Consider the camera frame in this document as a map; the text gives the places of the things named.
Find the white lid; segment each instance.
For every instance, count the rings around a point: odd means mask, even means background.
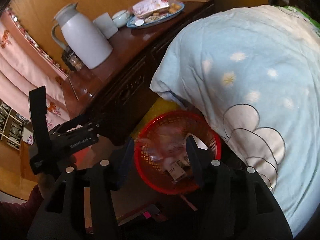
[[[119,16],[123,15],[125,12],[127,12],[127,10],[122,10],[122,11],[115,13],[113,15],[112,19],[118,18]]]
[[[139,19],[139,20],[136,20],[136,22],[134,23],[136,26],[141,26],[144,24],[144,20],[142,19]]]

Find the white cup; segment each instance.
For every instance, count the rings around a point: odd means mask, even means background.
[[[102,34],[107,39],[110,39],[111,36],[118,31],[118,28],[113,23],[108,13],[104,13],[98,18],[94,19],[93,24],[102,32]]]

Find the white thermos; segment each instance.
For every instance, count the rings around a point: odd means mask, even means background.
[[[68,45],[88,68],[93,69],[107,59],[112,52],[112,46],[97,27],[76,10],[77,4],[69,4],[57,13],[54,19],[58,23],[52,28],[51,36],[67,51],[67,46],[54,33],[55,28],[60,25]]]

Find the thermos handle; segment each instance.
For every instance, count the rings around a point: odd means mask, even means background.
[[[52,27],[52,30],[51,30],[51,37],[53,38],[53,40],[64,50],[64,51],[68,51],[68,48],[67,46],[62,42],[60,41],[56,34],[55,34],[55,29],[56,27],[59,25],[59,23],[57,23],[55,26]]]

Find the white ceramic bowl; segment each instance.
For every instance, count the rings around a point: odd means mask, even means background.
[[[130,19],[130,16],[131,14],[128,10],[122,10],[113,15],[112,20],[118,28],[121,28],[127,24],[127,22]]]

